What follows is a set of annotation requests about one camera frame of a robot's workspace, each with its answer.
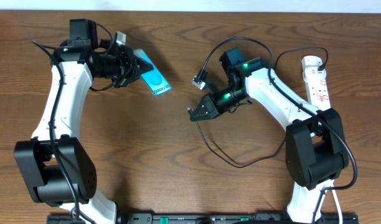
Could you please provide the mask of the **Galaxy S25 smartphone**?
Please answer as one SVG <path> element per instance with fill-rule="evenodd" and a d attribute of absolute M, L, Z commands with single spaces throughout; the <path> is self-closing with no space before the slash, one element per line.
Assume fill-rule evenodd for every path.
<path fill-rule="evenodd" d="M 154 96 L 160 96 L 172 90 L 172 86 L 164 78 L 162 73 L 158 70 L 158 68 L 155 66 L 155 64 L 148 57 L 144 50 L 136 49 L 134 51 L 134 54 L 135 56 L 140 57 L 141 59 L 147 61 L 153 66 L 153 69 L 151 71 L 142 74 L 141 77 Z"/>

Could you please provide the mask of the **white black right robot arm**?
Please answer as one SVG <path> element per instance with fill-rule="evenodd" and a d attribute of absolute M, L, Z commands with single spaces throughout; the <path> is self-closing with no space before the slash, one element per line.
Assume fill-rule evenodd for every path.
<path fill-rule="evenodd" d="M 312 55 L 302 59 L 307 100 L 279 79 L 273 62 L 260 57 L 247 60 L 234 48 L 221 55 L 220 64 L 228 78 L 223 90 L 207 79 L 204 69 L 193 78 L 196 87 L 210 91 L 189 111 L 190 120 L 197 123 L 234 112 L 244 99 L 259 102 L 285 131 L 286 167 L 294 180 L 286 213 L 293 222 L 316 223 L 322 219 L 326 192 L 337 191 L 335 179 L 355 164 L 341 117 L 330 106 L 322 60 Z"/>

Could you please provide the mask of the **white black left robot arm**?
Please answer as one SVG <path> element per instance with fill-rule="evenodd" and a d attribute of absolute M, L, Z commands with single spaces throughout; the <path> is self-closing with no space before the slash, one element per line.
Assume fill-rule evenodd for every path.
<path fill-rule="evenodd" d="M 80 143 L 82 113 L 94 79 L 109 79 L 112 88 L 120 88 L 153 70 L 126 44 L 124 33 L 99 39 L 99 27 L 89 19 L 72 19 L 67 40 L 57 47 L 40 45 L 51 65 L 49 96 L 31 138 L 14 148 L 31 199 L 67 210 L 67 223 L 128 221 L 97 188 L 95 165 Z"/>

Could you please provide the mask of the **white USB charger adapter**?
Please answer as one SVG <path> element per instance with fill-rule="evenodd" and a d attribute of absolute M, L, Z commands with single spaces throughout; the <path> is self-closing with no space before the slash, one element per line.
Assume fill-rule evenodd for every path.
<path fill-rule="evenodd" d="M 303 57 L 301 64 L 303 69 L 303 80 L 306 83 L 326 79 L 327 73 L 325 68 L 321 68 L 321 65 L 323 65 L 321 58 L 307 55 Z"/>

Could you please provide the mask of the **white power strip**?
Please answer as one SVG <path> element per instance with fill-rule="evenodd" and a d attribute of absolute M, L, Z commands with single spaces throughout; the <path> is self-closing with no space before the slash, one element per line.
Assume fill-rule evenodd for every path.
<path fill-rule="evenodd" d="M 308 102 L 310 104 L 317 106 L 323 111 L 331 107 L 326 79 L 309 83 L 305 82 L 305 85 Z"/>

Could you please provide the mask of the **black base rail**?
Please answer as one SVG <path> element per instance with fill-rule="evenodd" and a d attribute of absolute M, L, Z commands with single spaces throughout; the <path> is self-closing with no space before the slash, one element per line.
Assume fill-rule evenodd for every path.
<path fill-rule="evenodd" d="M 355 214 L 342 215 L 345 224 L 358 224 L 359 218 Z M 49 215 L 46 220 L 47 224 L 61 223 L 88 223 L 85 220 L 74 221 L 67 215 Z M 278 212 L 262 212 L 254 215 L 185 215 L 185 214 L 151 214 L 151 213 L 132 213 L 129 215 L 121 215 L 116 223 L 127 224 L 199 224 L 199 223 L 296 223 L 291 221 L 290 217 L 285 213 Z M 338 215 L 333 213 L 322 214 L 321 218 L 315 223 L 339 223 Z"/>

